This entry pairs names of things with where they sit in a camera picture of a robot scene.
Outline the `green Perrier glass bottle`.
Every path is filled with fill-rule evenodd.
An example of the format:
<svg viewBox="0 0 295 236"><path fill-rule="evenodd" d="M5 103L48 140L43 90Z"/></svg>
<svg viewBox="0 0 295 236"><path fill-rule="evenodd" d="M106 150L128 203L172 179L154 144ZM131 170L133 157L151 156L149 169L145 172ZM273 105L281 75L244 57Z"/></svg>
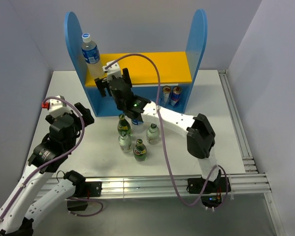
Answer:
<svg viewBox="0 0 295 236"><path fill-rule="evenodd" d="M130 123L126 120L124 114L119 114L118 116L118 133L126 132L129 135L132 135Z"/></svg>

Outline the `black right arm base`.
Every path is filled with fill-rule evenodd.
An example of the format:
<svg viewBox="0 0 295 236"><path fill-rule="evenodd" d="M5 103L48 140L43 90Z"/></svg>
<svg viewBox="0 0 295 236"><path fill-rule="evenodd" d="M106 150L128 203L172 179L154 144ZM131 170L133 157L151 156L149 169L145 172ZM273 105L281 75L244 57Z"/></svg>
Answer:
<svg viewBox="0 0 295 236"><path fill-rule="evenodd" d="M187 179L187 192L189 194L200 194L205 180L201 177ZM220 177L215 181L208 181L201 196L201 203L208 208L216 208L223 202L222 194L231 193L229 178Z"/></svg>

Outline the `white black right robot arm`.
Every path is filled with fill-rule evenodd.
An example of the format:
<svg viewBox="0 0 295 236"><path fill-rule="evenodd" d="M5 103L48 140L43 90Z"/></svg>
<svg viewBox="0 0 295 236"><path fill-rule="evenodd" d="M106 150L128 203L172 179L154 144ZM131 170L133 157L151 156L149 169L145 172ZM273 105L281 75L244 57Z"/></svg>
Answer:
<svg viewBox="0 0 295 236"><path fill-rule="evenodd" d="M220 185L221 172L211 151L215 132L203 114L190 116L156 105L135 95L128 70L109 69L106 78L96 78L95 84L102 97L111 96L118 110L128 118L155 123L186 138L188 152L199 161L205 193L212 193Z"/></svg>

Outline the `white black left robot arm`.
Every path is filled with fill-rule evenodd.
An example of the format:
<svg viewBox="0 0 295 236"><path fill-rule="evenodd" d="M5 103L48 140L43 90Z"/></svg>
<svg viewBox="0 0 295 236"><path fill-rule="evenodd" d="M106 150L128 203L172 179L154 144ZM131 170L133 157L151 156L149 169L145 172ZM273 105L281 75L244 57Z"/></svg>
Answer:
<svg viewBox="0 0 295 236"><path fill-rule="evenodd" d="M59 202L86 192L86 179L76 171L65 173L63 180L41 198L35 197L81 141L88 125L94 123L90 109L76 103L71 109L62 101L42 104L49 114L49 132L28 159L23 175L0 208L0 236L30 236L48 210Z"/></svg>

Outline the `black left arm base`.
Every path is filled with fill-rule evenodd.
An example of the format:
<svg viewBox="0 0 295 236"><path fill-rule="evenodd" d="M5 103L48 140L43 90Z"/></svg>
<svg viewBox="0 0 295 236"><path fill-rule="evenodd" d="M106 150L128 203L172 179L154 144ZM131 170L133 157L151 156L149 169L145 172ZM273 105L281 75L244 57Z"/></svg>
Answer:
<svg viewBox="0 0 295 236"><path fill-rule="evenodd" d="M100 197L102 190L101 181L87 181L76 187L71 196L74 200L67 201L67 209L72 212L85 211L90 206L89 199Z"/></svg>

